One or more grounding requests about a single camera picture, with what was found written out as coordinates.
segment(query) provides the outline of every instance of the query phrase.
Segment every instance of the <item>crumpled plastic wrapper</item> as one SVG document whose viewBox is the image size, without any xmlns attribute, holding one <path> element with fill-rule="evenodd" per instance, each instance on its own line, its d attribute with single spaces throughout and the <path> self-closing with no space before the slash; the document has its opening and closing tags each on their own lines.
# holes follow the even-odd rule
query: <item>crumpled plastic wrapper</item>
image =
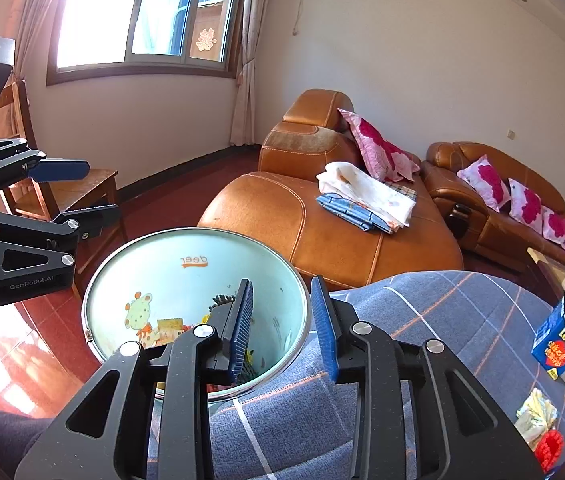
<svg viewBox="0 0 565 480">
<path fill-rule="evenodd" d="M 533 388 L 516 415 L 518 417 L 515 423 L 516 429 L 535 451 L 542 436 L 553 426 L 558 410 L 540 390 Z"/>
</svg>

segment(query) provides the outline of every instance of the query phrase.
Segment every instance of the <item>window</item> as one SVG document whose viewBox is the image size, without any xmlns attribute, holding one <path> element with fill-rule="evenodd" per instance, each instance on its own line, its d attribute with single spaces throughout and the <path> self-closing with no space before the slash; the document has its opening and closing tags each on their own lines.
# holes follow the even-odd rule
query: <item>window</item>
<svg viewBox="0 0 565 480">
<path fill-rule="evenodd" d="M 120 73 L 232 76 L 240 0 L 61 0 L 48 84 Z"/>
</svg>

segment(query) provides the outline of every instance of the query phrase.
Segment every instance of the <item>pillow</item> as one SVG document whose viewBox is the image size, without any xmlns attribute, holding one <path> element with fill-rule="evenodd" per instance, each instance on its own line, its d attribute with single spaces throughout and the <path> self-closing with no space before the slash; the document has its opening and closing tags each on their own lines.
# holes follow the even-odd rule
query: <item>pillow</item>
<svg viewBox="0 0 565 480">
<path fill-rule="evenodd" d="M 457 176 L 475 189 L 485 204 L 498 213 L 500 208 L 511 199 L 507 187 L 486 155 L 481 156 L 468 168 L 458 171 Z"/>
<path fill-rule="evenodd" d="M 542 236 L 542 202 L 540 197 L 517 180 L 509 179 L 511 186 L 511 212 L 509 216 L 528 225 Z"/>
<path fill-rule="evenodd" d="M 371 123 L 358 114 L 340 108 L 338 111 L 349 123 L 367 171 L 373 178 L 380 182 L 398 182 L 403 178 L 413 182 L 413 174 L 420 171 L 420 166 L 406 152 L 385 140 Z"/>
<path fill-rule="evenodd" d="M 565 218 L 542 206 L 542 235 L 565 250 Z"/>
</svg>

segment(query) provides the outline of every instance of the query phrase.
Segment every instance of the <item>red tile floor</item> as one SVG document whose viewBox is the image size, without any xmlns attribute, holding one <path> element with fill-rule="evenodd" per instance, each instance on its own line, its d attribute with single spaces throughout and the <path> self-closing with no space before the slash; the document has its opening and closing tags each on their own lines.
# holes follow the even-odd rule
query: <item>red tile floor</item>
<svg viewBox="0 0 565 480">
<path fill-rule="evenodd" d="M 256 150 L 234 153 L 123 203 L 129 238 L 196 225 L 224 186 L 257 165 Z M 113 240 L 101 259 L 122 243 Z M 80 247 L 82 254 L 89 245 Z M 467 269 L 515 278 L 487 260 L 470 254 L 465 260 Z M 83 336 L 80 301 L 70 290 L 0 307 L 0 409 L 54 416 L 98 366 Z"/>
</svg>

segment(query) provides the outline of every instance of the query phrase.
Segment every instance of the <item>white wall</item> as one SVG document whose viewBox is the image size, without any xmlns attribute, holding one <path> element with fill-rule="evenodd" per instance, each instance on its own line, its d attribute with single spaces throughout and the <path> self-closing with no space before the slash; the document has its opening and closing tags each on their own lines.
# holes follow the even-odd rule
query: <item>white wall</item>
<svg viewBox="0 0 565 480">
<path fill-rule="evenodd" d="M 0 34 L 12 0 L 0 0 Z M 116 76 L 46 86 L 54 9 L 24 69 L 38 146 L 118 170 L 118 187 L 229 145 L 233 79 Z"/>
<path fill-rule="evenodd" d="M 565 196 L 565 43 L 510 0 L 272 0 L 258 52 L 258 139 L 307 88 L 339 89 L 400 147 L 475 140 Z M 506 137 L 508 129 L 517 133 Z"/>
</svg>

